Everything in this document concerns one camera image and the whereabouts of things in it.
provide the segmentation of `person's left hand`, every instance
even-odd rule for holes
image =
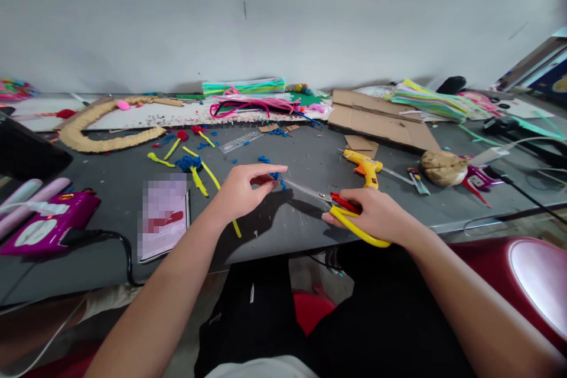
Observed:
[[[287,165],[250,164],[234,167],[207,210],[227,224],[253,211],[278,182],[268,173],[286,172]]]

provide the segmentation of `pink pipe cleaner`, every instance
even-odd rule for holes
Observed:
[[[270,110],[269,108],[277,108],[277,109],[283,109],[283,110],[288,110],[289,114],[291,115],[292,113],[294,113],[295,111],[299,112],[299,106],[301,104],[301,100],[298,99],[294,102],[290,102],[288,100],[285,99],[276,99],[274,97],[265,97],[263,99],[251,99],[248,98],[244,95],[242,95],[242,93],[240,93],[234,86],[230,86],[230,89],[226,90],[223,93],[223,96],[212,96],[215,97],[216,99],[222,99],[225,101],[225,105],[227,103],[234,103],[236,105],[235,108],[233,108],[232,110],[223,113],[222,115],[215,115],[214,112],[220,108],[220,103],[215,103],[213,105],[211,105],[211,108],[209,109],[209,113],[211,114],[211,116],[214,116],[216,118],[223,118],[227,115],[230,115],[232,113],[234,113],[234,111],[237,111],[240,108],[243,108],[245,106],[259,106],[259,107],[263,107],[266,109],[266,113],[268,114],[268,118],[270,117]]]

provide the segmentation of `scissors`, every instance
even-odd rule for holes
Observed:
[[[288,178],[282,177],[281,179],[285,182],[286,185],[290,185],[292,188],[297,189],[298,191],[303,192],[304,194],[309,195],[310,197],[315,198],[319,202],[325,204],[325,206],[329,208],[329,213],[331,213],[333,217],[335,217],[343,224],[344,227],[349,229],[363,241],[378,248],[387,248],[390,246],[390,242],[382,241],[381,239],[376,239],[375,237],[370,236],[364,230],[353,224],[352,221],[347,219],[347,217],[358,217],[362,213],[362,209],[360,207],[352,205],[347,200],[342,199],[339,193],[331,192],[329,195],[325,195],[324,193],[316,192],[313,189],[308,188],[307,186],[295,183]],[[344,208],[339,208],[333,205],[333,201]]]

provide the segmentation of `cardboard piece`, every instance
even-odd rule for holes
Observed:
[[[383,106],[382,103],[376,102],[370,102],[366,105],[372,105],[373,107]],[[334,109],[329,116],[329,124],[348,128],[356,132],[375,136],[381,139],[391,140],[402,145],[412,146],[423,151],[441,149],[427,125],[422,121],[416,122],[415,120],[408,120],[401,115],[385,115],[378,113],[377,109],[372,111],[370,108],[365,108],[364,110],[356,109],[351,106],[345,106],[337,103],[333,104],[333,108]],[[389,103],[387,106],[387,110],[390,112],[394,110],[407,110],[407,108],[408,107],[405,107],[404,105],[394,103]]]
[[[137,105],[138,102],[152,103],[155,99],[156,98],[153,96],[137,96],[127,97],[123,100],[124,102],[128,102],[130,105]],[[74,116],[78,115],[75,120],[66,123],[65,127],[63,127],[63,129],[59,132],[59,139],[69,146],[69,148],[75,149],[79,152],[109,152],[116,149],[136,146],[160,137],[162,134],[166,133],[164,128],[154,127],[136,135],[104,141],[94,141],[85,137],[82,134],[82,130],[97,121],[103,115],[117,109],[117,102],[118,100],[107,100],[106,102],[98,105],[95,105],[96,102],[93,102],[93,104],[89,105],[89,107],[85,108],[81,111],[81,113],[75,114]]]
[[[182,100],[177,99],[164,99],[162,97],[155,97],[154,103],[162,103],[164,105],[171,105],[171,106],[183,106]]]
[[[419,114],[400,115],[400,112],[415,111],[413,106],[388,102],[380,97],[368,96],[364,93],[333,90],[333,105],[335,104],[417,123],[423,121]]]
[[[262,132],[262,133],[268,133],[270,131],[274,131],[276,128],[278,128],[279,125],[274,123],[271,124],[269,126],[264,126],[264,127],[258,127],[258,129]]]
[[[366,140],[360,136],[345,136],[344,139],[347,141],[347,145],[344,147],[345,149],[358,152],[370,159],[375,158],[379,146],[376,142]]]

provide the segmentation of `hand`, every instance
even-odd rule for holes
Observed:
[[[407,247],[415,240],[416,235],[429,230],[389,195],[378,189],[343,189],[341,198],[362,206],[360,217],[348,219],[376,239]],[[324,213],[322,219],[335,226],[344,227],[331,213]]]
[[[275,164],[237,165],[230,171],[207,210],[213,211],[214,216],[226,224],[247,215],[278,185],[268,173],[286,172],[287,169],[286,165]],[[253,184],[260,187],[253,189]]]

